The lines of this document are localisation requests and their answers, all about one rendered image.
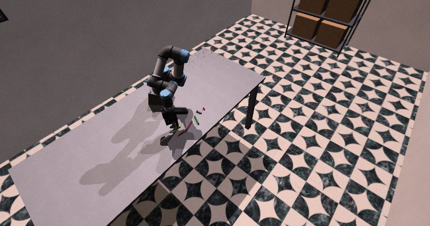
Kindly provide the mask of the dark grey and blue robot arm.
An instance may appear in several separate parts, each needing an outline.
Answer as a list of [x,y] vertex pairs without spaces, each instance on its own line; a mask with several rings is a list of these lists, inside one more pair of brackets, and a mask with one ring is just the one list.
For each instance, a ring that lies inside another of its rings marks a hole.
[[[188,62],[190,53],[174,46],[164,47],[158,54],[154,73],[147,79],[147,85],[160,95],[164,110],[170,112],[174,109],[173,96],[177,87],[183,87],[187,78],[184,72],[184,64]],[[174,70],[166,66],[168,58],[173,59]],[[188,114],[186,108],[175,107],[172,114]]]

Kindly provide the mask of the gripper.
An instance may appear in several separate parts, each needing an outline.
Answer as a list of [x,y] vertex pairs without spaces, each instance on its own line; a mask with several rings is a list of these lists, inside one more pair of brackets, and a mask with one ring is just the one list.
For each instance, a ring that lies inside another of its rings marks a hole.
[[[170,126],[170,128],[176,128],[176,129],[178,129],[179,123],[178,123],[177,116],[176,116],[176,114],[172,114],[172,112],[174,112],[174,111],[175,111],[175,107],[170,112],[165,111],[164,108],[161,109],[162,116],[163,116],[163,119],[165,120],[166,125],[172,124]],[[166,114],[166,116],[165,116],[165,114]]]

